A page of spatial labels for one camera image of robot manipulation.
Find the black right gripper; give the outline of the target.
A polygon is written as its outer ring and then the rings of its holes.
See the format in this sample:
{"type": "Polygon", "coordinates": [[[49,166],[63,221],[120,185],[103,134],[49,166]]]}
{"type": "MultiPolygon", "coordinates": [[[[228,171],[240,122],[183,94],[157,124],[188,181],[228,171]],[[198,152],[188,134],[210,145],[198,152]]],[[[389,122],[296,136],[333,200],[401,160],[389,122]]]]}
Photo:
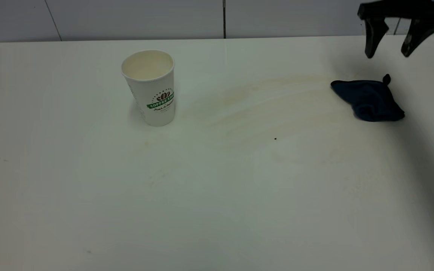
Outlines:
{"type": "Polygon", "coordinates": [[[408,34],[405,36],[401,53],[409,57],[417,47],[434,34],[433,0],[380,0],[361,3],[357,12],[365,20],[365,55],[371,59],[389,28],[386,17],[411,19],[408,34]]]}

